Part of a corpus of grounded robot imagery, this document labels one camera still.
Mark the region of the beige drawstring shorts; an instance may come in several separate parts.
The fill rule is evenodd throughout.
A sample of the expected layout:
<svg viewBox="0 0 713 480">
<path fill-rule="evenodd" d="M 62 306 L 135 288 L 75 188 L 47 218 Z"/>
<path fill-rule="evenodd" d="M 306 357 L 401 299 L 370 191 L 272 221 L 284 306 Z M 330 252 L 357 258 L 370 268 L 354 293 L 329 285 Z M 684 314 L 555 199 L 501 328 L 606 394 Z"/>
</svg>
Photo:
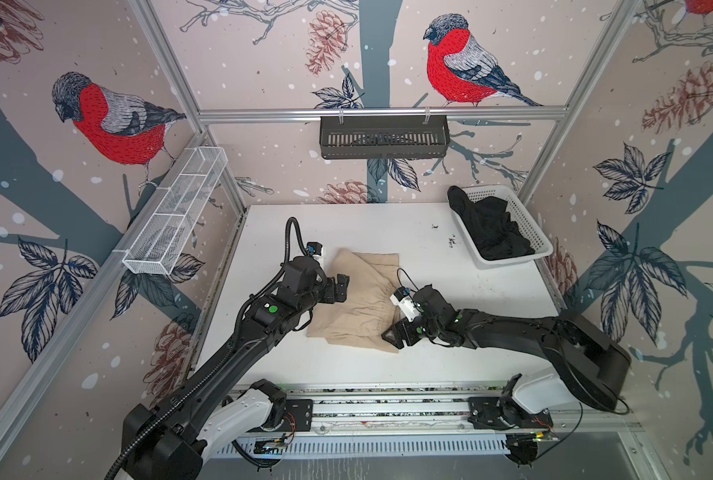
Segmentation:
<svg viewBox="0 0 713 480">
<path fill-rule="evenodd" d="M 362 253 L 342 248 L 330 262 L 328 274 L 350 278 L 346 302 L 320 303 L 306 336 L 329 344 L 373 349 L 396 354 L 398 349 L 382 339 L 382 334 L 399 318 L 390 297 L 399 287 L 396 253 Z"/>
</svg>

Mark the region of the white plastic laundry basket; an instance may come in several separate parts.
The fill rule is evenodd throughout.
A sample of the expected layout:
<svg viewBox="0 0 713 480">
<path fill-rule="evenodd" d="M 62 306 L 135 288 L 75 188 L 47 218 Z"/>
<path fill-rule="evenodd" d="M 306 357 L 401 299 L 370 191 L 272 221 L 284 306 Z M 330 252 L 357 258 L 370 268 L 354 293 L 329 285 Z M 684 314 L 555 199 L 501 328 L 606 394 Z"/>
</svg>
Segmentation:
<svg viewBox="0 0 713 480">
<path fill-rule="evenodd" d="M 532 248 L 535 250 L 534 254 L 522 257 L 495 261 L 484 260 L 475 250 L 473 241 L 463 225 L 462 220 L 450 208 L 452 218 L 456 222 L 456 225 L 462 234 L 463 243 L 467 247 L 473 263 L 477 268 L 492 269 L 510 267 L 538 260 L 550 256 L 550 254 L 553 253 L 553 245 L 547 239 L 547 236 L 542 232 L 536 221 L 528 213 L 512 189 L 504 185 L 474 186 L 461 189 L 467 194 L 468 198 L 474 202 L 482 200 L 482 198 L 486 198 L 488 196 L 494 196 L 505 200 L 508 203 L 506 211 L 510 214 L 511 219 L 518 224 L 521 234 L 530 241 Z"/>
</svg>

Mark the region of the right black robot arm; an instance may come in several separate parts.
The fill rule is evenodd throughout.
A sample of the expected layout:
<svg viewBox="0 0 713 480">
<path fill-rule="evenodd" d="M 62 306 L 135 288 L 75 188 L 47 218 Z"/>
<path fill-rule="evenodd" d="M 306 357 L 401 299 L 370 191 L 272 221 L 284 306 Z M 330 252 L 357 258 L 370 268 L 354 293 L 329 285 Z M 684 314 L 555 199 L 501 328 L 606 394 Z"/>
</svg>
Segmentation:
<svg viewBox="0 0 713 480">
<path fill-rule="evenodd" d="M 500 415 L 537 415 L 577 400 L 616 413 L 631 358 L 617 342 L 580 314 L 563 310 L 553 317 L 519 318 L 476 309 L 456 309 L 431 285 L 401 286 L 389 296 L 401 319 L 381 334 L 397 349 L 423 338 L 444 348 L 515 351 L 550 363 L 550 368 L 510 378 L 501 394 Z"/>
</svg>

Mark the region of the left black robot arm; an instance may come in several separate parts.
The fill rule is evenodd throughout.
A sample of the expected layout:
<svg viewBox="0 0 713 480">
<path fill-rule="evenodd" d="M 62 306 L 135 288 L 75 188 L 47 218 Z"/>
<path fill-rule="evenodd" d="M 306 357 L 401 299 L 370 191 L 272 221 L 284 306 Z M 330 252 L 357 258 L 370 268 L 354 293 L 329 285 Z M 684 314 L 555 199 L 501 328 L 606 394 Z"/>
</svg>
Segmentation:
<svg viewBox="0 0 713 480">
<path fill-rule="evenodd" d="M 300 328 L 302 314 L 348 298 L 346 274 L 327 276 L 312 256 L 282 264 L 260 292 L 238 310 L 230 339 L 174 393 L 156 406 L 138 405 L 122 426 L 122 449 L 106 478 L 196 479 L 222 446 L 284 417 L 286 394 L 260 380 L 230 404 L 224 399 L 244 374 Z"/>
</svg>

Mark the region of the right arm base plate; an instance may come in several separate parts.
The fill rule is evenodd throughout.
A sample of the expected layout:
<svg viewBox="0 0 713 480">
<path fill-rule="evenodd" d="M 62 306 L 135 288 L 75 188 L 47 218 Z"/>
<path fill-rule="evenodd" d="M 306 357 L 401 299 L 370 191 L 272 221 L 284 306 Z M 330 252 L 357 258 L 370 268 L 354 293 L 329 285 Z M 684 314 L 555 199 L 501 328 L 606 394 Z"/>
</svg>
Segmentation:
<svg viewBox="0 0 713 480">
<path fill-rule="evenodd" d="M 512 400 L 499 397 L 470 397 L 467 421 L 475 430 L 505 431 L 512 429 L 552 430 L 553 421 L 547 410 L 532 414 Z"/>
</svg>

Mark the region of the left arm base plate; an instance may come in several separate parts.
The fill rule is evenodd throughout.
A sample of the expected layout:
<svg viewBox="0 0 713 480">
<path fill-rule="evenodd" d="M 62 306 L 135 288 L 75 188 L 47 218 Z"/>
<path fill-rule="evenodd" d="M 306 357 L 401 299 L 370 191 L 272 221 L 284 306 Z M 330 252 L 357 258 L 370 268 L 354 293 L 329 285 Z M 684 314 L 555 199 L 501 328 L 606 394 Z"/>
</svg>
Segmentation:
<svg viewBox="0 0 713 480">
<path fill-rule="evenodd" d="M 274 406 L 266 424 L 250 429 L 250 433 L 310 432 L 314 418 L 314 402 L 311 399 L 288 399 L 284 412 Z"/>
</svg>

